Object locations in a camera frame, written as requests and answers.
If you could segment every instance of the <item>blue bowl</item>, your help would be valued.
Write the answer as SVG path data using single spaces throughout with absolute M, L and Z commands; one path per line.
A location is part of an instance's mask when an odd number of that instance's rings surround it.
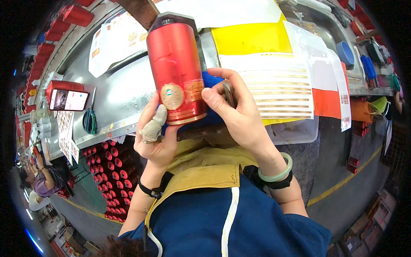
M 339 59 L 346 65 L 354 64 L 354 54 L 350 46 L 345 41 L 341 41 L 336 45 Z

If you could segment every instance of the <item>hand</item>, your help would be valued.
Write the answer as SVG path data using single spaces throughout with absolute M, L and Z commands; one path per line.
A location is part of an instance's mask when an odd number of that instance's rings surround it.
M 37 172 L 39 172 L 39 170 L 36 168 L 35 165 L 31 165 L 31 170 L 30 170 L 33 174 L 36 174 Z
M 213 88 L 205 88 L 201 92 L 203 100 L 224 120 L 233 139 L 251 153 L 259 151 L 261 144 L 272 144 L 253 96 L 240 75 L 230 69 L 211 68 L 208 73 L 228 79 L 234 88 L 237 108 L 232 108 L 221 96 L 224 94 L 223 83 L 218 83 Z
M 39 169 L 43 169 L 44 168 L 43 157 L 40 155 L 40 153 L 36 154 L 36 161 L 37 161 L 37 166 L 39 166 Z
M 177 130 L 181 128 L 182 125 L 169 125 L 166 128 L 165 138 L 161 143 L 146 144 L 142 141 L 142 136 L 139 134 L 139 131 L 153 118 L 158 103 L 159 95 L 155 92 L 148 104 L 144 107 L 137 124 L 134 150 L 138 152 L 141 157 L 149 160 L 154 167 L 162 169 L 165 172 L 177 151 Z

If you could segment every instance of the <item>round gold label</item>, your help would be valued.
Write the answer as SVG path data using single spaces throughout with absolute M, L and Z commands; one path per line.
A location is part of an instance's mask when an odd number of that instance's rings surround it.
M 166 84 L 161 89 L 160 97 L 168 110 L 176 110 L 184 101 L 184 92 L 176 84 Z

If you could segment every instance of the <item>woman's left hand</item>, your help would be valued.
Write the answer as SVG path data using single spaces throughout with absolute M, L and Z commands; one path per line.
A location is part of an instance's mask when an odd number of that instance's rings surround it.
M 146 144 L 142 141 L 142 136 L 139 131 L 153 118 L 159 103 L 159 95 L 157 92 L 151 97 L 148 104 L 144 107 L 143 113 L 137 124 L 136 140 L 134 150 L 141 157 L 146 158 L 159 169 L 167 170 L 167 167 L 174 158 L 177 151 L 177 130 L 182 125 L 169 125 L 166 128 L 165 138 L 161 143 Z

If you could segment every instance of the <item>purple shirt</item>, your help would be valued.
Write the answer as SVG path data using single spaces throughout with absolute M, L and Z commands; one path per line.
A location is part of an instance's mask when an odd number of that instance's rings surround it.
M 54 186 L 52 189 L 48 190 L 44 184 L 46 181 L 42 180 L 39 176 L 36 177 L 36 182 L 34 183 L 34 191 L 41 197 L 51 196 L 58 190 L 58 187 Z

